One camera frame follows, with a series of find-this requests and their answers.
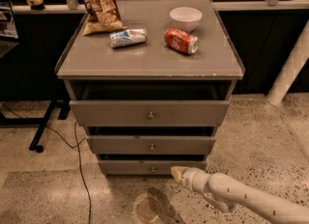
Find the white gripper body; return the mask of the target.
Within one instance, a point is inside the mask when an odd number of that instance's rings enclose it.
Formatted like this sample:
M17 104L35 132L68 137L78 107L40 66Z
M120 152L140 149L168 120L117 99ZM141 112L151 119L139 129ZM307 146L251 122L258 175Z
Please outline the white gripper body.
M209 179L211 175L198 168L188 168L183 172L183 186L192 192L209 193Z

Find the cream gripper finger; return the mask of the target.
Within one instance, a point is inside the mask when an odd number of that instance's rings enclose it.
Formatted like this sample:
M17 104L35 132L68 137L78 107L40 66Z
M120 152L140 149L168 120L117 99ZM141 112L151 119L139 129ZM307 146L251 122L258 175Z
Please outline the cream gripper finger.
M187 167L172 166L171 167L171 176L175 179L176 182L180 182L183 178L183 173L184 173L185 170L187 170Z

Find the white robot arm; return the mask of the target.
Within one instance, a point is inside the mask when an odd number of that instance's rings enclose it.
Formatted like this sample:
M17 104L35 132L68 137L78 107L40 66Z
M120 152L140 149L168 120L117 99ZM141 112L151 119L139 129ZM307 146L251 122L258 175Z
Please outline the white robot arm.
M175 189L184 222L307 224L308 115L305 94L233 97L205 188Z

